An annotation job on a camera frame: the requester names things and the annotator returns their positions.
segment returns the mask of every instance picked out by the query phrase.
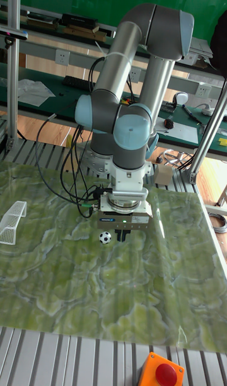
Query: power outlet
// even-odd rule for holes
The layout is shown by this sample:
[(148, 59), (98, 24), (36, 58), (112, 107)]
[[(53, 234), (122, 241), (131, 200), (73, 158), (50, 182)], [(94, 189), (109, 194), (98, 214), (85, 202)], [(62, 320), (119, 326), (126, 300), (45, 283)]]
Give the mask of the power outlet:
[(69, 56), (70, 56), (70, 51), (66, 50), (56, 50), (55, 53), (55, 63), (59, 65), (69, 65)]
[(141, 74), (141, 69), (132, 67), (131, 71), (129, 73), (131, 82), (138, 83), (139, 82), (140, 74)]
[(199, 98), (208, 98), (211, 92), (211, 85), (207, 85), (206, 83), (199, 83), (197, 87), (197, 91), (195, 93), (195, 97)]

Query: red button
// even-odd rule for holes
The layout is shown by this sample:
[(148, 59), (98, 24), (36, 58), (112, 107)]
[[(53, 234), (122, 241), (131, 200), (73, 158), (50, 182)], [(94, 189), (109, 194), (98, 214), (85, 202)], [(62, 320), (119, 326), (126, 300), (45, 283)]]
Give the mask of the red button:
[(162, 363), (157, 367), (156, 380), (161, 386), (175, 386), (177, 382), (177, 374), (175, 369), (168, 363)]

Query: soccer ball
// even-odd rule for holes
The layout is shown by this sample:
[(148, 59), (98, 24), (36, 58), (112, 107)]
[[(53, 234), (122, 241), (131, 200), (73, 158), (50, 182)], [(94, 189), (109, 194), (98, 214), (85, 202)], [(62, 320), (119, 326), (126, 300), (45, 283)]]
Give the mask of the soccer ball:
[(103, 232), (100, 235), (100, 241), (102, 244), (106, 245), (111, 241), (111, 234), (109, 232)]

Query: black box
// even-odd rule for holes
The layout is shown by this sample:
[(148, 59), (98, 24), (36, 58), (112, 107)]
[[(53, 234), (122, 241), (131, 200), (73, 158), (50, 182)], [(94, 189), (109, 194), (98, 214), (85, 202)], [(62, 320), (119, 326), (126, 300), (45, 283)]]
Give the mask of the black box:
[(96, 27), (98, 19), (87, 18), (80, 15), (74, 15), (73, 13), (63, 13), (62, 24), (64, 26), (79, 26), (84, 28), (90, 28), (91, 30)]

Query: green marbled mat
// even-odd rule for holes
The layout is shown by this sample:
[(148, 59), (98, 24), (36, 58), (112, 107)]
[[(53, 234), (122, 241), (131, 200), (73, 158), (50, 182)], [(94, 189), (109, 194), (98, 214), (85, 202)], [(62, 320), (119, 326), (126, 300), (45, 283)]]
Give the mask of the green marbled mat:
[[(58, 172), (45, 177), (61, 191)], [(0, 325), (226, 352), (226, 279), (199, 198), (149, 189), (151, 229), (102, 245), (96, 214), (83, 219), (36, 168), (1, 162), (0, 218), (28, 207), (16, 245), (0, 244)]]

